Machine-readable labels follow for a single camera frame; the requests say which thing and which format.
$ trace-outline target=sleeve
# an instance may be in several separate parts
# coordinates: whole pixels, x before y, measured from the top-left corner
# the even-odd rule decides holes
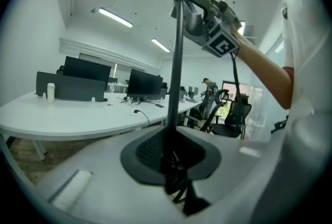
[[[284,50],[285,50],[284,67],[294,68],[293,46],[292,46],[292,41],[289,36],[288,22],[285,19],[284,19],[284,30],[283,30],[282,35],[284,38]]]

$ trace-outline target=white shirt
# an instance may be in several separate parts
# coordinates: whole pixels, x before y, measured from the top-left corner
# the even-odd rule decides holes
[[[331,34],[331,20],[322,0],[286,0],[282,14],[284,66],[294,68],[292,107],[287,122],[290,129],[294,120],[315,110],[297,82],[297,76],[326,43]]]

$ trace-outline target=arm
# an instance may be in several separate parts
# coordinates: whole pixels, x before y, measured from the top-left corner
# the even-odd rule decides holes
[[[280,106],[289,109],[292,104],[294,69],[277,66],[250,41],[239,34],[234,26],[232,26],[231,32],[240,46],[238,57],[250,67]]]

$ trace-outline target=window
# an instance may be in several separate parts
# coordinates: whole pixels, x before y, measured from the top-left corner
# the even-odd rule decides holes
[[[240,84],[239,87],[240,87],[240,93],[241,94],[249,95],[248,85]],[[236,86],[235,86],[235,82],[231,82],[231,81],[223,81],[222,89],[228,89],[229,90],[229,92],[228,92],[229,99],[227,100],[227,103],[223,107],[220,107],[218,109],[216,115],[222,116],[222,117],[227,117],[229,109],[230,109],[230,104],[235,99],[237,89],[236,89]]]

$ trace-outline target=person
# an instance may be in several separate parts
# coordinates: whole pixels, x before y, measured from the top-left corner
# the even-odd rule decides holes
[[[297,112],[313,111],[310,102],[294,85],[296,73],[314,54],[327,44],[331,37],[331,21],[321,0],[285,0],[283,16],[285,62],[283,68],[273,63],[245,37],[235,26],[231,33],[238,42],[234,53],[256,74],[284,109],[297,107]]]
[[[214,82],[210,81],[208,78],[204,78],[203,83],[206,84],[206,91],[203,93],[203,95],[205,95],[204,99],[206,100],[203,118],[207,120],[209,118],[214,99]]]

